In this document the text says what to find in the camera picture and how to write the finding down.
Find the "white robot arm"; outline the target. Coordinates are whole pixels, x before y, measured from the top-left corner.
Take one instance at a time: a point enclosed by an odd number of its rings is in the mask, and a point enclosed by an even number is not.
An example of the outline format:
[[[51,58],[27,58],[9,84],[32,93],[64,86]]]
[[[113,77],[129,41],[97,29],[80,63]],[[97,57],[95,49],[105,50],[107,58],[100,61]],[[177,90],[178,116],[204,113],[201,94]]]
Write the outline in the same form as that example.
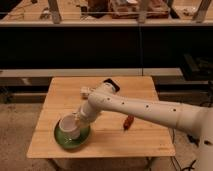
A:
[[[94,122],[101,111],[112,111],[177,129],[199,139],[195,171],[213,171],[213,107],[152,101],[116,95],[116,86],[102,83],[92,89],[76,113],[79,127]]]

